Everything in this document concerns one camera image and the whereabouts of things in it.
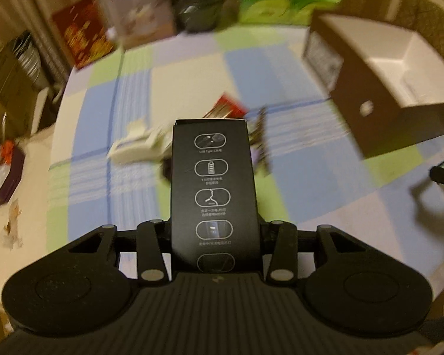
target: black box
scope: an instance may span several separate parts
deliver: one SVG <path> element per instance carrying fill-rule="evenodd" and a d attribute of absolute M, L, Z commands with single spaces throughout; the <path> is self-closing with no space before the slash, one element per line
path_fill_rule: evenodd
<path fill-rule="evenodd" d="M 178 120 L 173 130 L 174 271 L 261 271 L 245 120 Z"/>

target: plaid tablecloth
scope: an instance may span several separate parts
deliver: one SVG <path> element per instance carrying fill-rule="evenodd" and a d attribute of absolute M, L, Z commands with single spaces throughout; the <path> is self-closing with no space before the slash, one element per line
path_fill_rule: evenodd
<path fill-rule="evenodd" d="M 256 175 L 259 212 L 299 229 L 332 224 L 444 287 L 444 235 L 411 194 L 444 159 L 444 136 L 363 159 L 334 104 L 300 61 L 306 29 L 232 27 L 179 35 L 116 51 L 72 72 L 55 127 L 48 250 L 102 224 L 134 229 L 169 217 L 169 185 L 157 164 L 115 166 L 112 143 L 130 121 L 171 124 L 201 117 L 226 91 L 250 108 L 268 106 L 272 173 Z M 428 186 L 427 214 L 444 213 L 444 192 Z M 136 274 L 135 257 L 121 269 Z M 303 271 L 312 269 L 309 257 Z"/>

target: beige floor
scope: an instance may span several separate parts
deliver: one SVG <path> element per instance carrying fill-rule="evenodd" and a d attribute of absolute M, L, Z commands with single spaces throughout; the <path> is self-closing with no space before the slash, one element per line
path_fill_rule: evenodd
<path fill-rule="evenodd" d="M 54 127 L 42 130 L 27 142 L 20 143 L 26 154 L 25 166 L 12 200 L 18 199 L 22 210 L 18 218 L 22 247 L 10 251 L 0 244 L 0 295 L 8 277 L 46 254 L 48 169 L 53 131 Z M 8 208 L 9 205 L 0 207 L 0 232 L 8 223 Z"/>

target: checkered tablecloth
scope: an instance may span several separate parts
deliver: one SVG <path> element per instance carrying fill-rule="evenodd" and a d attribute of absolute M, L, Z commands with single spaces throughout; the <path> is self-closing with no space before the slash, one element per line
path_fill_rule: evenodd
<path fill-rule="evenodd" d="M 152 126 L 201 117 L 228 92 L 251 110 L 249 119 L 268 106 L 273 170 L 255 177 L 264 218 L 303 230 L 337 226 L 417 269 L 440 291 L 444 237 L 431 218 L 422 220 L 411 189 L 444 159 L 444 136 L 364 160 L 300 61 L 305 36 L 306 29 L 284 27 L 179 35 L 74 71 L 55 127 L 48 250 L 102 224 L 127 230 L 167 219 L 170 189 L 158 165 L 114 166 L 107 152 L 133 120 Z M 422 200 L 429 212 L 444 213 L 438 186 Z M 135 258 L 124 256 L 121 269 L 134 276 Z"/>

